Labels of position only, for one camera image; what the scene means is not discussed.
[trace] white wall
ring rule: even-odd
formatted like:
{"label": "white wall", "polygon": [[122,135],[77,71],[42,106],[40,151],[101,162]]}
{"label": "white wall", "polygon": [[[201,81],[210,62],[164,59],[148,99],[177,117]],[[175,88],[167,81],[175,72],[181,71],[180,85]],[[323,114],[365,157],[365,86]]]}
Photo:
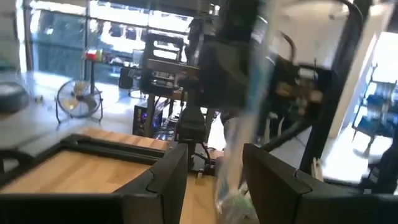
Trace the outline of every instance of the white wall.
{"label": "white wall", "polygon": [[356,57],[354,59],[351,71],[349,72],[348,79],[338,105],[335,119],[331,126],[329,137],[336,138],[343,124],[346,113],[353,113],[353,110],[348,110],[349,105],[354,97],[355,89],[358,86],[358,80],[364,74],[364,68],[372,54],[375,43],[379,38],[382,31],[388,25],[389,19],[394,10],[394,5],[379,4],[371,7],[369,19],[365,24],[361,43],[357,49]]}
{"label": "white wall", "polygon": [[[334,50],[338,44],[345,17],[330,19],[335,2],[308,2],[295,4],[284,9],[285,18],[280,30],[295,42],[297,53],[295,63],[314,63],[330,67]],[[282,41],[279,53],[283,57],[290,54],[289,45]]]}
{"label": "white wall", "polygon": [[0,3],[0,58],[19,68],[19,41],[14,37],[14,13],[16,1]]}

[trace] glass storefront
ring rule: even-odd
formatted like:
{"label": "glass storefront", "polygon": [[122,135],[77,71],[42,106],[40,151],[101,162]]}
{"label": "glass storefront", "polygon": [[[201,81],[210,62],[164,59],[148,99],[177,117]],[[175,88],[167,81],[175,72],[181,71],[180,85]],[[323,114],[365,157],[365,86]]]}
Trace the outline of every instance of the glass storefront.
{"label": "glass storefront", "polygon": [[[88,77],[85,49],[102,49],[120,57],[132,58],[141,66],[146,35],[153,32],[187,37],[192,17],[125,6],[106,1],[88,1],[87,8],[48,1],[25,5],[29,16],[30,54],[34,70],[70,78]],[[159,48],[175,50],[170,43],[156,42]],[[155,54],[175,58],[171,52]],[[117,84],[120,68],[96,64],[96,81]]]}

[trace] window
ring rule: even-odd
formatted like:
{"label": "window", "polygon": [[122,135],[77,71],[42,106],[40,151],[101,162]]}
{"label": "window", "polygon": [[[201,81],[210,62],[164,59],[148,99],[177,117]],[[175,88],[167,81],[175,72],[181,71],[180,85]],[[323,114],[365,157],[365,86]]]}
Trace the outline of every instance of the window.
{"label": "window", "polygon": [[137,31],[135,28],[127,28],[126,30],[126,38],[129,40],[136,40],[137,39]]}
{"label": "window", "polygon": [[149,26],[165,30],[186,32],[192,19],[192,17],[161,11],[152,11],[152,14],[149,16]]}
{"label": "window", "polygon": [[31,12],[32,40],[83,49],[85,19],[48,11]]}
{"label": "window", "polygon": [[144,51],[143,50],[134,50],[134,52],[132,53],[132,62],[138,64],[141,68],[142,65],[142,56],[144,55]]}
{"label": "window", "polygon": [[62,4],[57,2],[48,2],[48,1],[31,1],[29,6],[32,9],[45,9],[48,11],[58,11],[65,12],[76,15],[85,15],[86,7],[84,6],[76,6],[73,4]]}
{"label": "window", "polygon": [[146,26],[149,14],[145,13],[145,9],[138,7],[113,2],[103,4],[102,1],[90,1],[90,16],[108,21]]}
{"label": "window", "polygon": [[111,37],[121,37],[123,35],[123,27],[119,24],[112,24],[108,34]]}
{"label": "window", "polygon": [[142,41],[145,42],[147,40],[147,34],[148,34],[148,31],[146,29],[143,29],[141,32],[141,40]]}
{"label": "window", "polygon": [[154,55],[162,58],[168,58],[168,59],[177,59],[177,54],[173,52],[167,52],[164,50],[154,50]]}
{"label": "window", "polygon": [[96,63],[94,65],[96,82],[117,85],[120,77],[120,67]]}
{"label": "window", "polygon": [[81,50],[33,43],[33,66],[35,70],[64,75],[72,78],[83,76]]}
{"label": "window", "polygon": [[90,22],[90,30],[92,31],[88,36],[88,45],[91,48],[124,54],[132,54],[134,50],[145,49],[145,42],[140,36],[142,28],[93,19]]}
{"label": "window", "polygon": [[163,42],[163,41],[158,41],[157,44],[161,46],[169,46],[169,43]]}
{"label": "window", "polygon": [[398,80],[398,34],[382,32],[374,49],[374,64],[378,68],[374,72],[374,79],[381,82],[395,82]]}

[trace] black cable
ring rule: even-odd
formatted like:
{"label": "black cable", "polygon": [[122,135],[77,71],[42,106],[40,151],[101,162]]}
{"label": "black cable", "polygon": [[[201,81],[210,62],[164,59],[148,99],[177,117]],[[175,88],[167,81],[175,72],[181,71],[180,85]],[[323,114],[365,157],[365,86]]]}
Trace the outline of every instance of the black cable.
{"label": "black cable", "polygon": [[294,44],[294,41],[287,34],[285,34],[284,32],[280,32],[280,34],[290,45],[290,61],[293,62],[294,59],[296,58],[296,52],[297,52],[296,45]]}
{"label": "black cable", "polygon": [[180,109],[180,116],[181,116],[181,114],[182,114],[182,110],[183,110],[183,107],[184,107],[184,98],[185,98],[185,91],[184,91],[184,89],[182,89],[182,91],[181,91],[181,98],[180,98],[180,107],[181,107],[181,109]]}
{"label": "black cable", "polygon": [[205,150],[206,156],[207,156],[207,163],[210,166],[211,165],[211,157],[210,157],[210,153],[208,148],[204,145],[204,143],[200,143],[200,145],[202,146],[203,150]]}
{"label": "black cable", "polygon": [[362,12],[359,9],[359,7],[357,5],[355,5],[354,3],[349,2],[348,0],[338,0],[338,1],[348,7],[349,13],[353,12],[353,13],[356,13],[357,16],[359,16],[358,25],[359,25],[359,28],[361,29],[363,27],[364,21],[363,21]]}
{"label": "black cable", "polygon": [[283,143],[296,137],[298,134],[309,128],[311,125],[312,123],[308,121],[296,122],[291,125],[288,130],[284,131],[280,136],[272,139],[265,146],[262,146],[261,149],[265,150],[266,152],[271,152],[279,146],[283,145]]}
{"label": "black cable", "polygon": [[214,123],[217,120],[218,115],[220,115],[220,112],[219,113],[214,112],[213,121],[211,123]]}
{"label": "black cable", "polygon": [[200,157],[201,159],[203,159],[204,161],[208,162],[208,159],[207,159],[206,156],[203,156],[203,155],[201,155],[201,154],[199,154],[197,152],[195,152],[194,155],[196,155],[196,156]]}

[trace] plastic bag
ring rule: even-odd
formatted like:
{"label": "plastic bag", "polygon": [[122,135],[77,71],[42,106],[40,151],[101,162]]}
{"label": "plastic bag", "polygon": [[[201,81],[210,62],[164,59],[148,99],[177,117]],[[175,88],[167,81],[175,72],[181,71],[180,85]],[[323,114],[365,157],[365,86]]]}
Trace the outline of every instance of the plastic bag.
{"label": "plastic bag", "polygon": [[263,2],[259,8],[259,19],[252,33],[252,38],[259,45],[252,52],[246,107],[239,119],[229,125],[223,165],[218,172],[216,208],[220,223],[258,223],[247,185],[240,184],[242,152],[243,145],[253,142],[255,137],[261,101],[266,97],[274,66],[271,46],[275,46],[273,37],[277,32],[279,12],[284,3],[285,1],[267,1],[266,5]]}

